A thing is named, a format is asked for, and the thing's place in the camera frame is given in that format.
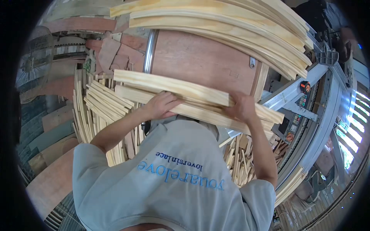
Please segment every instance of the metal bracket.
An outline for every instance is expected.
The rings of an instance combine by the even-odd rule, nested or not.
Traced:
[[[250,57],[249,66],[252,69],[256,66],[256,59],[253,58],[252,56]]]

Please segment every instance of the plywood sheet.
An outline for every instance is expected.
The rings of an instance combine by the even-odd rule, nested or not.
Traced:
[[[72,17],[44,23],[52,33],[70,30],[114,31],[115,20],[105,18]]]
[[[101,46],[98,59],[105,73],[113,74],[113,71],[109,70],[109,68],[120,46],[120,42],[117,42],[109,37],[103,39],[103,44]]]
[[[249,62],[249,55],[219,42],[186,32],[161,30],[152,73],[225,92],[250,94],[256,68],[251,69]]]
[[[26,187],[42,220],[72,191],[73,151],[61,156]]]
[[[73,119],[73,105],[67,105],[42,117],[44,132],[50,131],[58,125]]]

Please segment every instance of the metal beam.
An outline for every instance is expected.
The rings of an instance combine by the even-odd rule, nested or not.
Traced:
[[[302,81],[309,81],[314,85],[328,70],[328,66],[322,64],[313,64],[307,74],[307,78],[299,77],[295,81],[290,81],[279,90],[272,93],[270,96],[264,98],[259,103],[272,110],[279,110],[288,102],[295,102],[303,96],[299,85]]]

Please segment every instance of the wood scrap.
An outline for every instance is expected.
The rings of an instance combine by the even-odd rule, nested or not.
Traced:
[[[107,74],[113,74],[109,68],[115,58],[117,51],[121,46],[120,42],[117,42],[111,38],[103,39],[103,44],[101,46],[101,50],[99,52],[99,63],[103,71]]]

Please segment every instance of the reddish plywood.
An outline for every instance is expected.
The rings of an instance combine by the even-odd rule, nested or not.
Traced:
[[[133,49],[138,49],[142,51],[147,50],[147,43],[148,39],[147,38],[142,38],[142,37],[136,37],[128,34],[122,34],[121,37],[121,43],[133,48]]]
[[[38,91],[37,95],[60,95],[73,100],[73,89],[74,76],[68,76],[48,82],[40,91]]]
[[[109,70],[109,68],[120,46],[121,46],[120,42],[117,42],[109,37],[103,39],[103,44],[101,46],[98,59],[101,68],[105,73],[110,75],[113,74],[113,71]]]
[[[53,162],[26,187],[42,220],[72,191],[73,151],[74,148]]]
[[[219,42],[185,32],[160,30],[152,73],[225,92],[250,94],[256,67],[251,69],[249,62],[249,55]]]
[[[49,28],[52,33],[70,30],[114,31],[116,22],[106,18],[72,17],[47,22],[43,26]]]

